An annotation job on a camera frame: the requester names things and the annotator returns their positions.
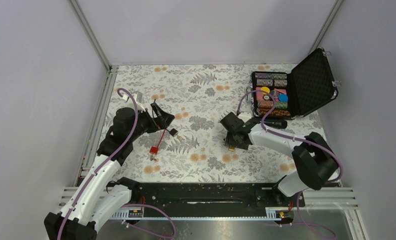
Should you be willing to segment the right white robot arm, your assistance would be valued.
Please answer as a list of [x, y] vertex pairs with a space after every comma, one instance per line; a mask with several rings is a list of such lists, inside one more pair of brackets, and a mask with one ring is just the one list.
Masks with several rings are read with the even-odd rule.
[[250, 145], [267, 147], [293, 159], [295, 172], [284, 176], [275, 185], [273, 201], [287, 205], [293, 195], [306, 189], [319, 190], [341, 165], [324, 138], [311, 132], [296, 136], [232, 112], [221, 119], [227, 130], [227, 145], [247, 149]]

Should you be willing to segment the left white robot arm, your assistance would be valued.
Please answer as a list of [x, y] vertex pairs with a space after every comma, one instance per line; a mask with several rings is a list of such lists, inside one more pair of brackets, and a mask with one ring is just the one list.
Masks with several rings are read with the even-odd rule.
[[139, 183], [119, 179], [104, 197], [107, 184], [133, 151], [143, 134], [166, 130], [175, 119], [156, 103], [151, 111], [138, 103], [116, 111], [113, 124], [100, 143], [94, 163], [76, 192], [58, 213], [48, 213], [44, 225], [51, 240], [94, 240], [101, 227], [125, 205], [143, 209]]

